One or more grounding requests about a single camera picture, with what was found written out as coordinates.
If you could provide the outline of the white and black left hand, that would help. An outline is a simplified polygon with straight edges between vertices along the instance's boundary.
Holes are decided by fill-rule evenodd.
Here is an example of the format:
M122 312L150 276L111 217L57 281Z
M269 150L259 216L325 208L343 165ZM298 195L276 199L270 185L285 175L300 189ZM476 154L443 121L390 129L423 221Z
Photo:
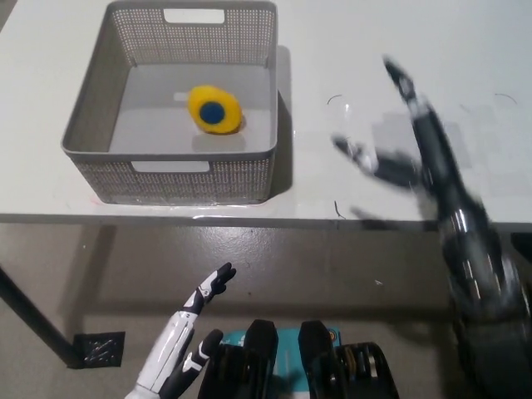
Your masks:
M235 274L236 269L228 262L195 288L155 340L128 398L178 398L188 389L209 360L203 342L195 354L186 352L195 321L204 307L226 290Z

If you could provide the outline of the black right hand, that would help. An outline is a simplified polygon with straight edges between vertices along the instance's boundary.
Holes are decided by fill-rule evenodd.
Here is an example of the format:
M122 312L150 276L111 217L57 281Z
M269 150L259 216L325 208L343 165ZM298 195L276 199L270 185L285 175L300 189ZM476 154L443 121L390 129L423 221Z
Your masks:
M365 175L405 189L422 187L434 200L439 220L454 215L485 218L483 204L464 184L451 143L432 104L416 92L414 81L396 61L384 56L383 64L408 108L421 160L415 162L400 152L376 150L370 154L363 145L352 143L343 135L332 137L333 146Z

